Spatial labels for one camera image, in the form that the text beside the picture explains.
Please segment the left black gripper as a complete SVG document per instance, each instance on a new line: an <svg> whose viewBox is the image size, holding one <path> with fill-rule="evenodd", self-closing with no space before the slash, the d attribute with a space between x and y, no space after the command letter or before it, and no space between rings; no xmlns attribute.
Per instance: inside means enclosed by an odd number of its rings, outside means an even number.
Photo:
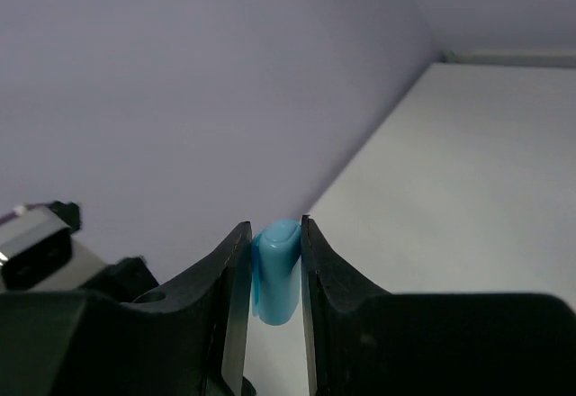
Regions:
<svg viewBox="0 0 576 396"><path fill-rule="evenodd" d="M106 265L80 285L81 289L102 293L117 302L133 302L158 287L158 281L140 256L125 257Z"/></svg>

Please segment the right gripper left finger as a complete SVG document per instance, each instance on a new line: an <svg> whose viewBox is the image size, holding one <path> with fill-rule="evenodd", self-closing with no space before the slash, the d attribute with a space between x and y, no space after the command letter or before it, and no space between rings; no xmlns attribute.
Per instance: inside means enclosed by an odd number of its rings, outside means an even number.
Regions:
<svg viewBox="0 0 576 396"><path fill-rule="evenodd" d="M133 302L98 292L1 297L4 395L249 395L251 227Z"/></svg>

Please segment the blue marker cap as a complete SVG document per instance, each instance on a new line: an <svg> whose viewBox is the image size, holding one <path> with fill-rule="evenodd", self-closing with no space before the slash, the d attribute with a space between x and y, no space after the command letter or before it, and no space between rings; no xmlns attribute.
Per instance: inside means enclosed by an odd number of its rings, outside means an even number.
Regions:
<svg viewBox="0 0 576 396"><path fill-rule="evenodd" d="M276 220L252 240L252 311L266 325L287 323L298 305L301 234L298 221Z"/></svg>

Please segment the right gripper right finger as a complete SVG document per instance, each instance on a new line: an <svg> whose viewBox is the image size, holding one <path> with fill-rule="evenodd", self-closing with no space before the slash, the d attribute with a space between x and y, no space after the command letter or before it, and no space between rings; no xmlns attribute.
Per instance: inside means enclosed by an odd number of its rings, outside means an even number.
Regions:
<svg viewBox="0 0 576 396"><path fill-rule="evenodd" d="M399 294L301 220L313 395L572 395L575 314L541 293Z"/></svg>

